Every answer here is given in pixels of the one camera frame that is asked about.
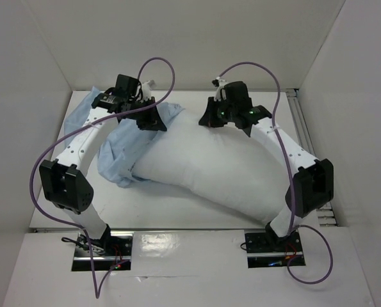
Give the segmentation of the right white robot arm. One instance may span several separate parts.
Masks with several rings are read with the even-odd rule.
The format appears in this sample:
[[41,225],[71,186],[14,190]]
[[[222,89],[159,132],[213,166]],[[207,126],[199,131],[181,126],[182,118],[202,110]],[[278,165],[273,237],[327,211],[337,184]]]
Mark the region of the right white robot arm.
[[235,101],[209,97],[199,125],[219,128],[228,123],[263,145],[287,168],[286,205],[266,225],[264,236],[267,248],[278,251],[304,218],[334,197],[334,167],[328,159],[319,160],[305,151],[273,121],[269,110],[254,107],[250,98],[237,105]]

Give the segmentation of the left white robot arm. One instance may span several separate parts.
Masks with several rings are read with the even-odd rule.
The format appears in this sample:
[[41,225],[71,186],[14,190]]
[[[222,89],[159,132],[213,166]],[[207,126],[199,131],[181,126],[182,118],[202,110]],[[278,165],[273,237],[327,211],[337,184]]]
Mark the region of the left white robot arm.
[[98,93],[82,126],[65,135],[70,143],[64,151],[39,165],[46,200],[70,217],[70,224],[82,230],[86,244],[97,255],[105,255],[117,240],[94,208],[94,191],[86,175],[101,145],[123,119],[134,120],[141,130],[166,130],[152,95]]

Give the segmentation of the white pillow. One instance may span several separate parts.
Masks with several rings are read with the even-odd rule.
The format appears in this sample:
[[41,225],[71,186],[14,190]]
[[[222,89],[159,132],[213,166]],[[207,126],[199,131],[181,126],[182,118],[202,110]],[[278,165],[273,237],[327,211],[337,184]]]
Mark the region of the white pillow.
[[233,127],[198,125],[184,110],[133,167],[133,175],[183,187],[264,224],[286,206],[288,175],[263,145]]

